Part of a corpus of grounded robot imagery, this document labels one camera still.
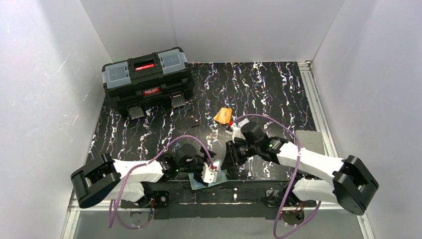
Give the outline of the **mint green card holder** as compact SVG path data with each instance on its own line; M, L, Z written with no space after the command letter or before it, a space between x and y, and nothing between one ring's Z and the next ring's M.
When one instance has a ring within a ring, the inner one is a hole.
M208 188L208 187L216 186L218 184L222 184L222 183L227 182L226 170L221 170L220 168L218 168L217 172L218 172L217 180L213 183L209 183L207 186L205 186L202 183L196 181L194 179L194 174L189 173L188 177L189 177L191 189L192 190L198 190L198 189Z

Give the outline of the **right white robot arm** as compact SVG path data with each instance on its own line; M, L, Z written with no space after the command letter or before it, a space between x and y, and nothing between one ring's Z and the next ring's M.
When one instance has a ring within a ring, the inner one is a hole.
M293 185L284 191L293 199L337 203L361 216L379 189L379 183L359 157L350 155L344 159L310 151L287 139L269 137L253 121L241 126L232 124L228 131L232 139L226 142L221 169L239 167L253 156L278 165L298 166L299 171L312 178L292 178Z

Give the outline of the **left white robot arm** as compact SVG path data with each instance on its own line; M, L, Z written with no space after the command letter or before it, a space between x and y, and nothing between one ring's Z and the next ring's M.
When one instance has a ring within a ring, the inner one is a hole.
M216 154L197 151L184 144L174 153L163 153L152 163L121 161L106 153L91 160L71 174L71 182L82 209L104 200L132 202L139 207L163 207L169 197L167 191L154 191L151 183L175 179L188 173L202 186L216 183L221 175L220 162L210 162Z

